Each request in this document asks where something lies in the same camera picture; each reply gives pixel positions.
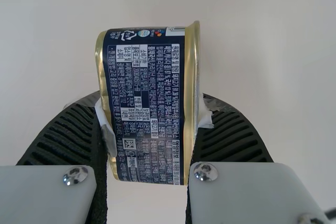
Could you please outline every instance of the metal screw head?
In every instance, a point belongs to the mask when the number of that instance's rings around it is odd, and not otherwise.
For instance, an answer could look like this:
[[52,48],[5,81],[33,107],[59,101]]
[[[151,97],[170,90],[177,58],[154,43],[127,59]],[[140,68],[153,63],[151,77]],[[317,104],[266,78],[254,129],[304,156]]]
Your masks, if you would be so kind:
[[299,217],[298,224],[323,224],[323,221],[314,215],[304,214]]
[[89,175],[89,171],[84,166],[74,166],[63,175],[63,182],[67,186],[83,182]]
[[215,166],[208,163],[200,163],[194,168],[195,177],[201,181],[214,181],[218,177]]

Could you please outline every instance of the white wall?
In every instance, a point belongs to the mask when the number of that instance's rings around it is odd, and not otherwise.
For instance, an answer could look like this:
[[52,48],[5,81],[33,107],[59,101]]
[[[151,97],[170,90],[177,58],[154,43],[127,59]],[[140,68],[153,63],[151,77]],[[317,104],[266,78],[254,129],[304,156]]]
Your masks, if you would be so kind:
[[[239,108],[323,209],[336,206],[336,0],[0,3],[1,165],[14,165],[66,103],[98,89],[100,31],[198,19],[203,91]],[[108,189],[109,223],[184,223],[185,187],[109,174]]]

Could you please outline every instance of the tin can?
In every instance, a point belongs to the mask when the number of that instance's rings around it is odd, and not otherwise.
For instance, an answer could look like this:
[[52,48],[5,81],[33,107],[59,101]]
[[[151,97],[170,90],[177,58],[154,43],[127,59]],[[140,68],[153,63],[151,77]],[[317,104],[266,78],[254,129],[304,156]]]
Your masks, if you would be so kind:
[[198,115],[200,23],[101,32],[102,107],[116,136],[118,180],[187,185]]

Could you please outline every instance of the gray plastic plate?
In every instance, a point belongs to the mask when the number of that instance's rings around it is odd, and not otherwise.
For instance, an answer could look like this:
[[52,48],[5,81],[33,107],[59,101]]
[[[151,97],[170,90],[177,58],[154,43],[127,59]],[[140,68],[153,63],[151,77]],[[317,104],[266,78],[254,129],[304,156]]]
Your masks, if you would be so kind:
[[76,185],[63,183],[74,166],[0,167],[0,223],[84,224],[96,190],[91,167]]
[[207,162],[218,178],[194,176],[189,189],[193,224],[296,224],[302,214],[330,223],[294,171],[277,163]]

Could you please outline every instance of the black rubber pad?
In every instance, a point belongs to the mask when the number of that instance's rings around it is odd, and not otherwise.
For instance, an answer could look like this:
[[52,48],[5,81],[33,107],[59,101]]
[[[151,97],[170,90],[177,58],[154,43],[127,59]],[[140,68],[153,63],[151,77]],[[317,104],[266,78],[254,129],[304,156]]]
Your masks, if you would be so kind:
[[[212,116],[213,129],[198,129],[191,165],[196,162],[273,162],[261,137],[247,118],[231,105],[216,99],[223,111]],[[192,224],[189,187],[186,224]]]
[[97,189],[86,223],[107,221],[107,152],[94,108],[83,106],[98,99],[87,96],[60,112],[32,142],[17,165],[89,165],[95,171]]

